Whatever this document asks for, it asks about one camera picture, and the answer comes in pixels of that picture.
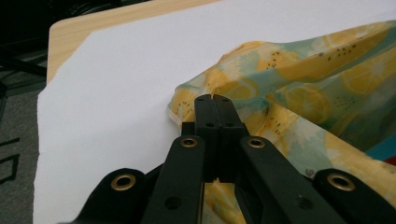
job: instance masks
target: yellow patterned fabric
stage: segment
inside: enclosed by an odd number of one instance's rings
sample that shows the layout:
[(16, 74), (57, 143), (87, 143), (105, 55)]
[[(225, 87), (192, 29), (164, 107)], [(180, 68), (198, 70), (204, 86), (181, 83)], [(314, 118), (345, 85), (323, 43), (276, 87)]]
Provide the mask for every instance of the yellow patterned fabric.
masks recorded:
[[(396, 133), (396, 21), (292, 43), (247, 42), (179, 85), (168, 105), (180, 125), (203, 94), (230, 98), (252, 135), (265, 137), (302, 174), (336, 168), (396, 207), (396, 167), (364, 153)], [(205, 203), (243, 223), (233, 186), (206, 185)]]

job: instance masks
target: white paper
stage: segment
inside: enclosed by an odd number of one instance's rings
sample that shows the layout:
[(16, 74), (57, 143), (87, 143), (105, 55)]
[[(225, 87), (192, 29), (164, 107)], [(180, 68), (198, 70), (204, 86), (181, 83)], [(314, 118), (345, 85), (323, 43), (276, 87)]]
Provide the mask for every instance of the white paper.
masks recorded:
[(174, 89), (250, 40), (291, 42), (394, 20), (394, 1), (222, 1), (92, 33), (38, 99), (34, 223), (72, 221), (99, 181), (161, 164)]

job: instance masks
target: floor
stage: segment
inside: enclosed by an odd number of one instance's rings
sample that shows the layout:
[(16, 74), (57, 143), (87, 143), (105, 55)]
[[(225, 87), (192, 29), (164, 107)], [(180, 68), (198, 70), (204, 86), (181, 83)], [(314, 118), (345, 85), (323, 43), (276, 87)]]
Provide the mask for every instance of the floor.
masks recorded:
[[(45, 54), (43, 50), (25, 57), (45, 66)], [(46, 79), (1, 70), (0, 82), (7, 87), (6, 96), (0, 97), (0, 223), (33, 223), (38, 159), (36, 104)]]

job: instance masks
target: brass grommet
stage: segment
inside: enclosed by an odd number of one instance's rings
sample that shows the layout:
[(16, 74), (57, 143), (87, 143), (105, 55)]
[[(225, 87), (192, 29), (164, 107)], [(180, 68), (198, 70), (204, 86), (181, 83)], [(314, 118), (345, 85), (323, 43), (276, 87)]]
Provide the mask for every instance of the brass grommet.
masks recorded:
[(134, 175), (117, 175), (116, 178), (111, 181), (111, 188), (117, 191), (124, 191), (133, 187), (135, 183), (136, 178), (134, 177)]
[(250, 138), (247, 141), (247, 144), (250, 147), (256, 147), (256, 148), (265, 147), (265, 142), (262, 141), (260, 138)]
[(356, 188), (355, 184), (344, 175), (330, 174), (327, 176), (327, 181), (333, 187), (344, 191), (352, 191)]
[(183, 147), (196, 147), (198, 145), (198, 142), (194, 138), (187, 137), (187, 138), (181, 139), (180, 144)]

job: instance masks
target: light wood surface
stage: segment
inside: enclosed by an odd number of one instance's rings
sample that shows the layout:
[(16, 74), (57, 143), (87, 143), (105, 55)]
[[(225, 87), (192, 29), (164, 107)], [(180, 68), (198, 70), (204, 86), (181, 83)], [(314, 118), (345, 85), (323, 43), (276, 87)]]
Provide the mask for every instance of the light wood surface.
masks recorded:
[(154, 0), (58, 21), (49, 30), (47, 83), (92, 31), (215, 1), (218, 0)]

